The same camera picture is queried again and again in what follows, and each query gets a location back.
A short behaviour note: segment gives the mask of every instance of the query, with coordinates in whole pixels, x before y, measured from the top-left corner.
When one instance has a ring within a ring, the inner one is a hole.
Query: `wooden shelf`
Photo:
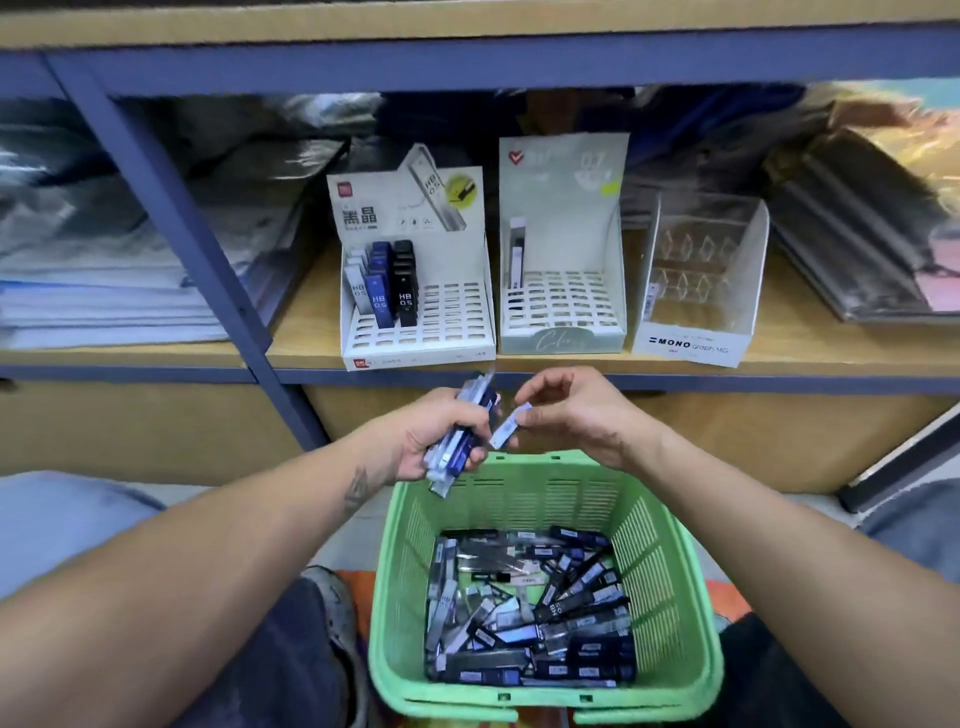
[[[0,366],[236,367],[246,368],[229,341],[74,349],[0,350]]]
[[[424,0],[260,5],[217,0],[84,0],[71,9],[51,0],[29,4],[13,0],[4,7],[9,10],[0,22],[0,47],[11,49],[547,36],[960,18],[954,0]]]
[[[635,245],[637,233],[624,233],[624,241],[625,247]],[[267,352],[274,367],[344,368],[340,356],[339,264],[339,245],[328,245],[275,328],[274,344]],[[635,298],[632,287],[628,276],[628,301]],[[535,372],[573,364],[588,364],[608,374],[960,376],[960,326],[842,324],[789,261],[771,249],[756,333],[737,369],[627,352],[496,358],[497,369],[505,372]]]

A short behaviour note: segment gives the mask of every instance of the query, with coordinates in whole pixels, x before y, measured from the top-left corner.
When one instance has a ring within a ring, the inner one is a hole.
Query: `green plastic basket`
[[[631,599],[637,679],[629,687],[495,688],[432,683],[423,673],[427,573],[444,528],[537,529],[558,523],[612,538]],[[516,706],[579,708],[578,723],[684,720],[703,713],[723,655],[692,540],[636,478],[582,452],[492,454],[446,500],[425,482],[398,483],[373,593],[373,682],[386,703],[417,717],[516,722]]]

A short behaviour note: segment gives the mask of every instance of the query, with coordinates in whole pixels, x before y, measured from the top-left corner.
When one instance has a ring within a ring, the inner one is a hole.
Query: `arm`
[[[852,726],[956,721],[960,587],[693,446],[592,369],[547,370],[516,398],[540,404],[522,426],[647,485]]]
[[[454,423],[487,412],[436,390],[274,470],[177,505],[0,602],[5,726],[159,726],[247,640],[367,498],[423,477]],[[485,457],[475,449],[471,466]]]

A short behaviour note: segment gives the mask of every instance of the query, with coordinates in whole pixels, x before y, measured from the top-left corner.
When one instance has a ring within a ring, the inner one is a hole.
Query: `cardboard box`
[[[350,371],[496,358],[480,167],[436,168],[415,144],[398,168],[327,175],[341,255],[340,343]],[[419,289],[415,327],[378,328],[354,303],[343,266],[377,240],[411,240]]]
[[[628,138],[579,133],[500,139],[503,353],[623,349],[619,194]],[[512,263],[512,223],[515,230],[521,223],[524,228],[522,283]]]
[[[661,193],[641,263],[633,353],[736,367],[754,335],[769,229],[762,200]]]

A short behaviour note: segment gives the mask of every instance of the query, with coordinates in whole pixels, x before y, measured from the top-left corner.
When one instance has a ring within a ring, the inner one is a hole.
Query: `shoe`
[[[381,728],[383,720],[376,702],[372,700],[367,666],[357,652],[357,615],[353,607],[350,587],[337,574],[324,567],[307,567],[301,576],[312,581],[320,589],[320,594],[324,598],[326,628],[330,635],[330,643],[334,652],[339,653],[339,656],[346,661],[344,667],[353,693],[350,700],[353,709],[350,715],[353,720],[348,723],[348,728]]]

